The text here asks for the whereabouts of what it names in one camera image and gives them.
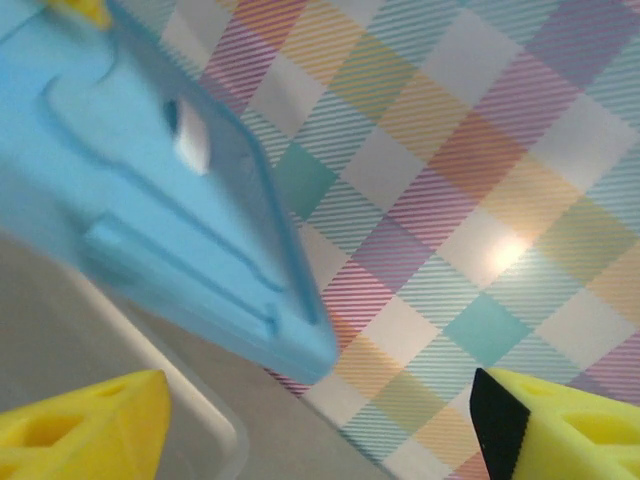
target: checkered surface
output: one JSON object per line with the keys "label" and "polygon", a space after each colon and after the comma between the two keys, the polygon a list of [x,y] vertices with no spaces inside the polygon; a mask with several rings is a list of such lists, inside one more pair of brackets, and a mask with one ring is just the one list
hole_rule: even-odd
{"label": "checkered surface", "polygon": [[341,357],[280,378],[401,479],[484,479],[492,365],[640,404],[640,3],[128,0],[261,138]]}

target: plaid tablecloth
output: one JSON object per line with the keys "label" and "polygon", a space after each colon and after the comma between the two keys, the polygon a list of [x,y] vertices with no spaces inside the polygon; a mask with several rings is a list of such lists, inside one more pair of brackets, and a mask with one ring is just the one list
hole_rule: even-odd
{"label": "plaid tablecloth", "polygon": [[478,366],[640,404],[640,1],[126,3],[266,147],[364,455],[487,478]]}

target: yellow object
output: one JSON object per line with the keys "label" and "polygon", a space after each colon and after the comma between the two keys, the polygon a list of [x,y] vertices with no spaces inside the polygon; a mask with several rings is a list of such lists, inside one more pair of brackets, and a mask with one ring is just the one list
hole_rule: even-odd
{"label": "yellow object", "polygon": [[530,410],[514,480],[638,480],[640,408],[501,369]]}
{"label": "yellow object", "polygon": [[148,370],[0,414],[0,480],[151,480],[170,408]]}
{"label": "yellow object", "polygon": [[66,6],[75,10],[103,30],[111,27],[111,15],[102,0],[48,0],[48,2],[54,7]]}

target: clear plastic container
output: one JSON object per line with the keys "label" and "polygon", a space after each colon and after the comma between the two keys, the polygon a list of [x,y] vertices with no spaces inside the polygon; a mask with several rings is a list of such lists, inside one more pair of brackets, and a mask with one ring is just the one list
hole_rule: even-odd
{"label": "clear plastic container", "polygon": [[0,237],[0,411],[147,368],[173,400],[157,479],[235,478],[249,444],[221,399],[84,277]]}

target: blue plastic tray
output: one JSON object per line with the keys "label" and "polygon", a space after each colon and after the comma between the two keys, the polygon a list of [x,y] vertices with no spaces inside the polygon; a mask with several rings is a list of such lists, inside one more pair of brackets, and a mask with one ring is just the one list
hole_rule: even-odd
{"label": "blue plastic tray", "polygon": [[[0,225],[193,333],[317,381],[335,337],[259,143],[110,7],[117,35],[0,3]],[[176,153],[178,99],[208,132],[205,175]]]}

